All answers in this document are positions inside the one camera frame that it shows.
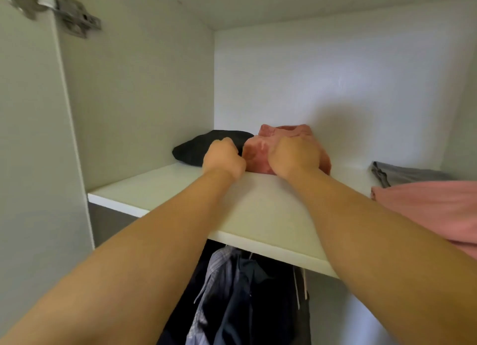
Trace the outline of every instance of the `folded pink shirt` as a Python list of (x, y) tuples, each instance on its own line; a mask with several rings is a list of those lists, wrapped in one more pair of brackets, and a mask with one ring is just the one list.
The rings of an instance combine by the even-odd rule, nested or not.
[(319, 169), (328, 175), (330, 174), (330, 157), (316, 138), (313, 137), (312, 129), (306, 124), (282, 127), (262, 125), (259, 134), (248, 139), (243, 147), (242, 157), (247, 162), (247, 170), (255, 173), (275, 174), (268, 163), (268, 153), (269, 149), (278, 143), (282, 137), (302, 137), (315, 143), (321, 155)]
[(372, 188), (372, 198), (450, 240), (477, 259), (477, 181), (450, 180)]

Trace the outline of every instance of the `white shelf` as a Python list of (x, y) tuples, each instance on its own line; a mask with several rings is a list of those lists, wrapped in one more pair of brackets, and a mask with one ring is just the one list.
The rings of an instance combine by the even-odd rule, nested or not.
[[(140, 217), (182, 191), (201, 168), (172, 164), (124, 179), (88, 194), (89, 202)], [(333, 168), (332, 177), (369, 196), (379, 185), (369, 170)], [(210, 239), (336, 277), (313, 222), (282, 179), (245, 173), (225, 198), (228, 214)]]

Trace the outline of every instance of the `wardrobe door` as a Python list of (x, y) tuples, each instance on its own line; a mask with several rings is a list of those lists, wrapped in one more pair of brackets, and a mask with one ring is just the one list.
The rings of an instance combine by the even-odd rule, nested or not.
[(56, 24), (0, 0), (0, 337), (92, 251)]

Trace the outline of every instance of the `white string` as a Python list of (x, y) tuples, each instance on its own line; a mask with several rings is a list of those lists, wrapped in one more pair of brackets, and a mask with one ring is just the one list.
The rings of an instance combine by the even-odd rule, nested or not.
[(293, 267), (293, 278), (295, 279), (295, 291), (297, 293), (298, 310), (300, 309), (300, 297), (298, 296), (297, 276), (295, 274), (295, 267)]
[(301, 269), (301, 275), (303, 276), (303, 287), (305, 288), (305, 300), (308, 300), (308, 286), (306, 284), (306, 270)]

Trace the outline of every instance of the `gray cloth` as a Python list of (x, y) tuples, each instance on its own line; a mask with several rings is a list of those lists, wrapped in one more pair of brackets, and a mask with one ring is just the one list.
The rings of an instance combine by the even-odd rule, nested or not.
[(186, 338), (186, 345), (210, 345), (206, 334), (203, 331), (207, 326), (207, 319), (204, 315), (204, 304), (211, 296), (220, 296), (229, 299), (233, 290), (233, 281), (236, 277), (237, 269), (230, 261), (230, 258), (237, 253), (235, 247), (226, 246), (214, 252), (210, 258), (204, 286), (200, 290), (196, 301), (200, 299), (199, 307), (194, 316)]
[(382, 162), (371, 163), (371, 172), (383, 188), (414, 182), (455, 180), (450, 174), (441, 171), (398, 167)]

